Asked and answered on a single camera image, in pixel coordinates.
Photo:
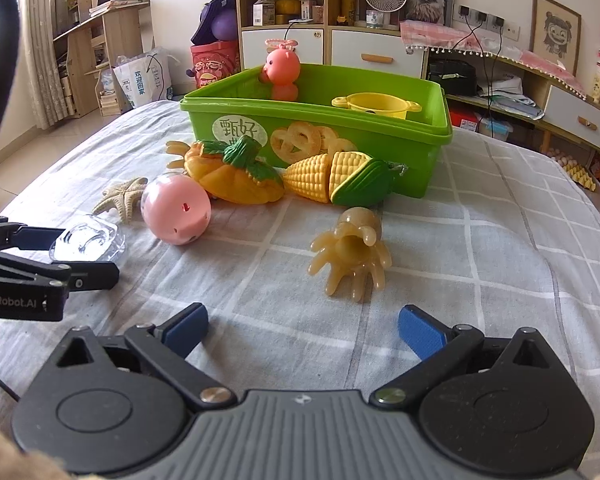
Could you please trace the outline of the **clear plastic container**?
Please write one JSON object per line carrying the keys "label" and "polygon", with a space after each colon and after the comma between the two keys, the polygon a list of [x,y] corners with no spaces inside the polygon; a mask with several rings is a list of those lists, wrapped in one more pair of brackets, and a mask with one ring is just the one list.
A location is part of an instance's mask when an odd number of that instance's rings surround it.
{"label": "clear plastic container", "polygon": [[54,261],[116,262],[125,252],[125,235],[115,223],[97,216],[74,218],[53,242]]}

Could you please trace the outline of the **toy corn cob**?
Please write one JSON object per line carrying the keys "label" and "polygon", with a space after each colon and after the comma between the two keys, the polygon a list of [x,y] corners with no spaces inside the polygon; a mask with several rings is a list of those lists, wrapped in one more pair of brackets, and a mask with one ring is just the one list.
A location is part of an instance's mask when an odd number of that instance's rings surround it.
{"label": "toy corn cob", "polygon": [[373,158],[362,152],[321,154],[295,162],[282,172],[285,188],[307,200],[346,207],[371,207],[381,203],[404,165]]}

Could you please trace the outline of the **yellow egg tray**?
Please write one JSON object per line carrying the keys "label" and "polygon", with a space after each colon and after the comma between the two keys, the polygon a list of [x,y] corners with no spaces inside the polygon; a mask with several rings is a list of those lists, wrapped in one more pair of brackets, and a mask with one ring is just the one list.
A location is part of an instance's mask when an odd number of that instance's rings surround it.
{"label": "yellow egg tray", "polygon": [[578,185],[581,185],[582,188],[586,188],[589,191],[594,192],[596,190],[596,183],[594,182],[593,177],[588,173],[588,170],[577,161],[577,159],[562,151],[554,150],[554,148],[548,150],[547,156],[554,159],[573,182],[576,182]]}

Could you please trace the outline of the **yellow toy pot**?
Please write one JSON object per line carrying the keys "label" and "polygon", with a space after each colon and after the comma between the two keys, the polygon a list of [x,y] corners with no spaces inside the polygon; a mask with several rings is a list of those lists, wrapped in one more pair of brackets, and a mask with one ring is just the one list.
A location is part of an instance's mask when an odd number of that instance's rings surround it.
{"label": "yellow toy pot", "polygon": [[398,119],[405,119],[410,113],[422,111],[422,106],[417,102],[405,101],[397,96],[378,92],[358,92],[348,96],[336,96],[332,99],[332,106]]}

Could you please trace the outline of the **white paper shopping bag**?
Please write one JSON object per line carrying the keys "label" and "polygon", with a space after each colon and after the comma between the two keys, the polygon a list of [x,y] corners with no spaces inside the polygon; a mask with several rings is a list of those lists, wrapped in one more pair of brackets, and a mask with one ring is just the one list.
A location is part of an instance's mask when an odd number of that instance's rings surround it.
{"label": "white paper shopping bag", "polygon": [[170,55],[163,48],[151,49],[132,58],[117,57],[114,76],[132,108],[172,99],[169,60]]}

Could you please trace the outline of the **pink capsule ball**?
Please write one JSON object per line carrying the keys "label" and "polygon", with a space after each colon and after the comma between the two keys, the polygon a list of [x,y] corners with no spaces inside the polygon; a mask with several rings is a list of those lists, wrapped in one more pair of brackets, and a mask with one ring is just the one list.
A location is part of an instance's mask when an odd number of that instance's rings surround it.
{"label": "pink capsule ball", "polygon": [[140,212],[158,240],[181,246],[204,234],[211,220],[211,203],[204,188],[190,177],[163,174],[146,186]]}

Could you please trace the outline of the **orange toy pumpkin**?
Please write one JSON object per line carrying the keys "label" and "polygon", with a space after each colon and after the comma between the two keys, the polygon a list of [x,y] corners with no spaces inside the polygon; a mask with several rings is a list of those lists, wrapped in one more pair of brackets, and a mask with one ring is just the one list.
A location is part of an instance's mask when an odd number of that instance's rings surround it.
{"label": "orange toy pumpkin", "polygon": [[186,174],[215,198],[237,205],[275,203],[285,195],[278,172],[258,159],[261,144],[241,136],[227,144],[194,143],[184,155]]}

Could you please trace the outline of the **tan rubber hand toy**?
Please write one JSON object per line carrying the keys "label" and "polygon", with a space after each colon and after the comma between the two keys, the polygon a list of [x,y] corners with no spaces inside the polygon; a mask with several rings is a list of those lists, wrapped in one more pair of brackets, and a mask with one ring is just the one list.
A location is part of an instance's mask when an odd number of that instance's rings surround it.
{"label": "tan rubber hand toy", "polygon": [[168,169],[184,169],[185,155],[190,150],[190,145],[182,141],[166,142],[166,152],[170,155],[175,155],[176,159],[171,160],[166,168]]}

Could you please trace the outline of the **beige starfish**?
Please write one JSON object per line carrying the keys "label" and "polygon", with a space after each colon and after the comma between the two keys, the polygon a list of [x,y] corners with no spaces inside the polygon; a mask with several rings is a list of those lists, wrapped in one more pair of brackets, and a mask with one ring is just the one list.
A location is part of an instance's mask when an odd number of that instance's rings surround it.
{"label": "beige starfish", "polygon": [[147,178],[138,177],[110,186],[102,192],[102,198],[93,208],[92,214],[104,214],[114,209],[122,223],[131,222],[135,206],[142,198],[147,185]]}

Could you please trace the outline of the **grey checked cloth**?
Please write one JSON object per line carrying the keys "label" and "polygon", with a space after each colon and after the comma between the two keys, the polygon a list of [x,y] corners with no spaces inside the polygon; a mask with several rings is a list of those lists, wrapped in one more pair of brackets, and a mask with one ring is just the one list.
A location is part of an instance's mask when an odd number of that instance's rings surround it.
{"label": "grey checked cloth", "polygon": [[[184,246],[125,226],[114,288],[57,323],[0,318],[0,479],[600,479],[595,206],[556,162],[458,132],[424,198],[376,212],[392,266],[362,302],[308,274],[337,206],[219,202]],[[194,302],[209,329],[186,361],[229,408],[188,408],[123,339]],[[414,408],[375,408],[419,363],[407,304],[486,339]]]}

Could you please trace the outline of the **cartoon girl picture frame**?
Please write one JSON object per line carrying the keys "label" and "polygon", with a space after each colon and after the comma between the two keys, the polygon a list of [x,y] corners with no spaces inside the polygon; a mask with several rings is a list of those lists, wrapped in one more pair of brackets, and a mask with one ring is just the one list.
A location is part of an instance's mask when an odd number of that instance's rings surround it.
{"label": "cartoon girl picture frame", "polygon": [[533,0],[529,50],[576,76],[581,25],[581,15],[568,6],[555,0]]}

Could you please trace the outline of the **black bag on shelf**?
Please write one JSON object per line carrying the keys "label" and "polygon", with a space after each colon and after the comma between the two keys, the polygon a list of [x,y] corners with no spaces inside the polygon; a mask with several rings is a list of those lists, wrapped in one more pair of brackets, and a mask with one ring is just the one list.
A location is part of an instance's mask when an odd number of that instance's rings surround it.
{"label": "black bag on shelf", "polygon": [[475,96],[478,93],[476,69],[462,60],[435,58],[428,63],[427,79],[436,82],[452,96]]}

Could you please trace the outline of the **tan rubber octopus toy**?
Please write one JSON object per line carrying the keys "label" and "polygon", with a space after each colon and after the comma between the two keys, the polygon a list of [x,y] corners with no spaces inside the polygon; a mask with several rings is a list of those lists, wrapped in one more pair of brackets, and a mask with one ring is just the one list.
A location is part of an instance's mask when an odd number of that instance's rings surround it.
{"label": "tan rubber octopus toy", "polygon": [[310,251],[314,252],[308,266],[313,276],[329,266],[325,294],[332,296],[344,278],[350,278],[350,297],[362,302],[367,281],[373,289],[383,290],[385,270],[392,266],[390,250],[382,240],[380,218],[372,210],[353,207],[340,214],[336,226],[317,235]]}

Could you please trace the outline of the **pink pig toy figure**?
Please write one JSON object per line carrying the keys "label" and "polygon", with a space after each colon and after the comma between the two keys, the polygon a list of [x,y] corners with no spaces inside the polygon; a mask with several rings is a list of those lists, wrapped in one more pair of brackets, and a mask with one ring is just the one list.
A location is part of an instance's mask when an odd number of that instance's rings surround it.
{"label": "pink pig toy figure", "polygon": [[272,86],[272,100],[297,101],[299,89],[296,81],[301,72],[296,53],[298,42],[293,39],[268,39],[265,45],[268,56],[261,68],[260,81]]}

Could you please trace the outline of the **red cardboard box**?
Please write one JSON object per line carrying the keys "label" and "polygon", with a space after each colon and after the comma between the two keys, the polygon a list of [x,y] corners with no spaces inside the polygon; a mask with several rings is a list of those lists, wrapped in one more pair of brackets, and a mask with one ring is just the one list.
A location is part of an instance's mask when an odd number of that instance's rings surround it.
{"label": "red cardboard box", "polygon": [[481,115],[469,107],[458,103],[449,105],[451,124],[455,128],[461,128],[467,131],[477,132]]}

